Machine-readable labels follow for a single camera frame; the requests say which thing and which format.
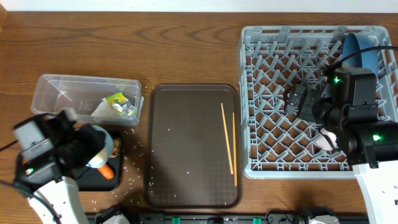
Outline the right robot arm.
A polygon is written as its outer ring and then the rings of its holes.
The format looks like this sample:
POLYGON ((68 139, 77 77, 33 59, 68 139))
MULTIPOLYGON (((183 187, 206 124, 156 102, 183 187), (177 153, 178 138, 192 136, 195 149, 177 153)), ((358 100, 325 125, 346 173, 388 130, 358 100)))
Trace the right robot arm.
POLYGON ((376 75, 367 68, 337 68, 324 89, 294 85, 284 111, 336 136, 362 191, 370 223, 397 223, 397 123, 381 121, 376 75))

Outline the large blue plate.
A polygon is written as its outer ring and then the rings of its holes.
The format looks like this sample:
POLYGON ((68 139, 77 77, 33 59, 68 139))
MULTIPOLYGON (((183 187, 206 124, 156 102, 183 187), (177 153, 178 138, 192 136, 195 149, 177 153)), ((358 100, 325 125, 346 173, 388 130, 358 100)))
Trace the large blue plate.
MULTIPOLYGON (((350 33, 345 38, 343 45, 343 57, 351 55, 359 50, 374 47, 372 40, 363 34, 350 33)), ((342 63, 344 66, 361 67, 370 69, 375 74, 378 80, 378 60, 377 52, 375 50, 362 52, 342 63)))

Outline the white napkin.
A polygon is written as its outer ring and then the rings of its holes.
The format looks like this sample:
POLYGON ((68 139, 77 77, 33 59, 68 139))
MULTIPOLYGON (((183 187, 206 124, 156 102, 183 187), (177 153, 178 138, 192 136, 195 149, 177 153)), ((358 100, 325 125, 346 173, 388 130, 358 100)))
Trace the white napkin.
POLYGON ((105 118, 119 118, 118 113, 114 108, 106 101, 105 98, 101 100, 101 103, 91 114, 92 116, 105 117, 105 118))

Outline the pink cup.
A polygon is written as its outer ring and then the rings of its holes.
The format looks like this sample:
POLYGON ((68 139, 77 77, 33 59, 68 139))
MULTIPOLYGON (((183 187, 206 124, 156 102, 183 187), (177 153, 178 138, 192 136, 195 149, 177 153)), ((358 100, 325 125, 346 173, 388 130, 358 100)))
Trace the pink cup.
POLYGON ((327 131, 323 127, 318 128, 320 138, 315 141, 315 144, 325 151, 337 150, 336 135, 327 131))

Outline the aluminium foil ball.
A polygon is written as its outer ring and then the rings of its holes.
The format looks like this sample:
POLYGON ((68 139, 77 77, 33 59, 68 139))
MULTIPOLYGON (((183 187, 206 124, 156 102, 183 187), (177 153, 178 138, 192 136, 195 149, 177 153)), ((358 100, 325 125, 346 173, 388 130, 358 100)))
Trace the aluminium foil ball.
POLYGON ((122 118, 131 118, 134 115, 134 106, 130 103, 116 103, 115 109, 122 118))

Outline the yellow green wrapper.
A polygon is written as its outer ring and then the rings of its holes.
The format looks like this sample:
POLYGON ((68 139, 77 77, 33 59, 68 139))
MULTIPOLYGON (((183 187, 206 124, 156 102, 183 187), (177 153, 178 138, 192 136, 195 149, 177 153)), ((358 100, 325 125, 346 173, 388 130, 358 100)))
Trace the yellow green wrapper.
POLYGON ((111 106, 122 106, 123 104, 129 102, 129 100, 123 95, 122 92, 115 93, 111 96, 107 96, 105 100, 111 106))

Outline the small blue rice dish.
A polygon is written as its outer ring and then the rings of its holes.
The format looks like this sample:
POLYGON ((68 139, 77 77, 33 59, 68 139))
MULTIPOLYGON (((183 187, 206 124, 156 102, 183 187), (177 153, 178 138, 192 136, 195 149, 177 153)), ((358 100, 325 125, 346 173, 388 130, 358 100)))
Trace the small blue rice dish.
POLYGON ((114 149, 114 143, 113 143, 113 139, 111 137, 111 135, 102 127, 97 126, 97 125, 93 125, 93 127, 97 130, 97 131, 101 131, 103 133, 105 133, 105 139, 104 139, 104 148, 97 153, 97 155, 95 155, 94 158, 92 158, 89 163, 87 163, 86 166, 91 167, 91 168, 100 168, 103 167, 108 159, 109 156, 112 154, 113 149, 114 149))

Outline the brown food scrap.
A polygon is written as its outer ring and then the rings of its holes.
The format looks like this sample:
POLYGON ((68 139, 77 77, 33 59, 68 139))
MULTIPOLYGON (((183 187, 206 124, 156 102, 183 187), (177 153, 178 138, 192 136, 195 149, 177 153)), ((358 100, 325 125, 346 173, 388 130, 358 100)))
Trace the brown food scrap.
POLYGON ((114 138, 113 139, 113 151, 109 155, 110 158, 115 158, 115 157, 118 157, 120 155, 120 153, 121 153, 121 143, 122 143, 121 138, 114 138))

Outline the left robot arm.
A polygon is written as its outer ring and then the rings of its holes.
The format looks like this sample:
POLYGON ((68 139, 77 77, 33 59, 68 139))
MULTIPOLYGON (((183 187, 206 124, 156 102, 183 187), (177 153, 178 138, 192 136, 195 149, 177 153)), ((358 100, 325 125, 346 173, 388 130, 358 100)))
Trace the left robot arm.
POLYGON ((13 184, 43 223, 88 223, 74 173, 104 166, 113 150, 103 128, 76 123, 75 110, 65 108, 58 114, 37 114, 13 128, 22 148, 13 184))

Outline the orange carrot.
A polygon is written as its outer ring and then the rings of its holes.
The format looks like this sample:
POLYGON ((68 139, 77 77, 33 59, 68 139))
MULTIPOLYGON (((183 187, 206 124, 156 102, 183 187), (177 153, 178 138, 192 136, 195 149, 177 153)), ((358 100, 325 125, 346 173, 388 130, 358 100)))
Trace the orange carrot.
POLYGON ((115 176, 113 169, 108 164, 104 164, 103 166, 99 167, 98 171, 101 173, 101 175, 105 179, 108 179, 108 180, 113 179, 115 176))

